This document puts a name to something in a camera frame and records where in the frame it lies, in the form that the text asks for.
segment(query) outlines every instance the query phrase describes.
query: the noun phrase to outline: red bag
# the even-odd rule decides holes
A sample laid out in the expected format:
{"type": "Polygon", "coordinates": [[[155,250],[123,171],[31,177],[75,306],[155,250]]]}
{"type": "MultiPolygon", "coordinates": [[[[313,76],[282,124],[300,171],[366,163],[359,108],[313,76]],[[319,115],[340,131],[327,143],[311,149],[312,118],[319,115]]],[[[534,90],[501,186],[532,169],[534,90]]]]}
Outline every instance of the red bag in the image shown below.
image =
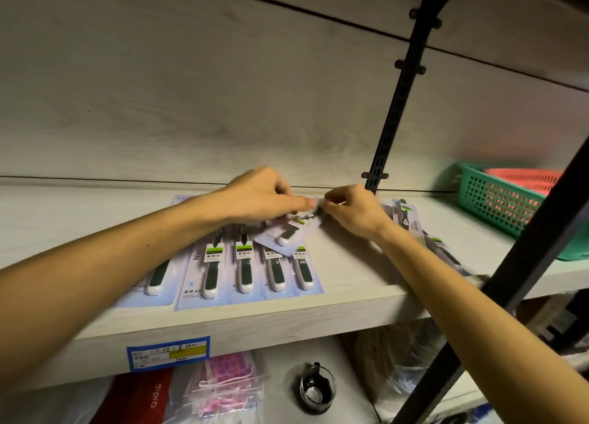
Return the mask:
{"type": "Polygon", "coordinates": [[[117,376],[90,424],[161,424],[172,371],[163,368],[117,376]]]}

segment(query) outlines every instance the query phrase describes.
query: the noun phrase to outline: plastic wrapped item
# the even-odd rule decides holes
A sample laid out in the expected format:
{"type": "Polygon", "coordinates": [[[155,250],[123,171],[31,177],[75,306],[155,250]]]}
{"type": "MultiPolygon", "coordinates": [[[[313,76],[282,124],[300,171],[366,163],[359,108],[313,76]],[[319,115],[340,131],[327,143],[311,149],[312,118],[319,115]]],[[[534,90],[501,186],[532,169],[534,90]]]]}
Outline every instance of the plastic wrapped item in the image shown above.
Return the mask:
{"type": "Polygon", "coordinates": [[[359,331],[356,367],[372,402],[409,396],[445,343],[430,318],[359,331]]]}
{"type": "Polygon", "coordinates": [[[261,424],[263,388],[250,352],[216,356],[191,365],[182,405],[166,424],[261,424]]]}

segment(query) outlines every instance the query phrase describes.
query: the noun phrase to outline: person's right hand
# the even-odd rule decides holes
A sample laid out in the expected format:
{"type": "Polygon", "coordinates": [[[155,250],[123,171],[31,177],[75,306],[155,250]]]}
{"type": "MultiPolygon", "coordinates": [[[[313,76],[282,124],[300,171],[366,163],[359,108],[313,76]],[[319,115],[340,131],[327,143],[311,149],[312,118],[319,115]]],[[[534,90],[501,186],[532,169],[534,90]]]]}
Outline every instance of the person's right hand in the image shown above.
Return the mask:
{"type": "Polygon", "coordinates": [[[372,191],[361,185],[338,187],[325,194],[321,208],[355,235],[375,241],[387,227],[394,227],[372,191]]]}

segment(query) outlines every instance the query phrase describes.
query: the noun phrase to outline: black metal frame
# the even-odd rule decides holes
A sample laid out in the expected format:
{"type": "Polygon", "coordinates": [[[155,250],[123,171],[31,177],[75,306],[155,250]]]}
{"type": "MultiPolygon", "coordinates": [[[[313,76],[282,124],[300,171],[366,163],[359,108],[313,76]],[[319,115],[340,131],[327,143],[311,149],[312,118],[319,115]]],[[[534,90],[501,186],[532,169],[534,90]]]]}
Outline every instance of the black metal frame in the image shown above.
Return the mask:
{"type": "MultiPolygon", "coordinates": [[[[389,176],[384,173],[385,164],[405,104],[415,76],[425,73],[425,67],[421,65],[421,57],[426,41],[431,29],[441,26],[442,23],[437,16],[448,1],[422,0],[419,9],[410,11],[409,16],[416,21],[409,40],[409,48],[405,60],[395,62],[395,67],[401,69],[401,75],[370,172],[362,173],[362,177],[367,179],[366,190],[371,190],[373,193],[376,192],[380,180],[389,176]]],[[[559,1],[589,13],[589,0],[559,1]]],[[[578,183],[578,181],[586,180],[587,168],[589,168],[589,138],[578,150],[495,274],[482,287],[481,291],[484,294],[507,311],[515,309],[589,216],[589,184],[578,183]]],[[[392,424],[423,423],[463,371],[464,368],[452,347],[446,344],[413,393],[407,398],[392,424]]]]}

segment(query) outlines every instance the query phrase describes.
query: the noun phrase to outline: pink plastic basket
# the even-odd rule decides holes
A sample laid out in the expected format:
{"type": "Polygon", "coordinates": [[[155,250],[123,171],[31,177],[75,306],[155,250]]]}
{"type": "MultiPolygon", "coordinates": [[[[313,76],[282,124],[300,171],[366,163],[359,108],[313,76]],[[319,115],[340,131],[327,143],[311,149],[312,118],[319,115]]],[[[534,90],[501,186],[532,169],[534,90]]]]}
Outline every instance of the pink plastic basket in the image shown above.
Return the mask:
{"type": "Polygon", "coordinates": [[[563,174],[556,170],[537,170],[535,168],[487,168],[486,174],[495,176],[528,190],[548,196],[554,184],[563,174]]]}

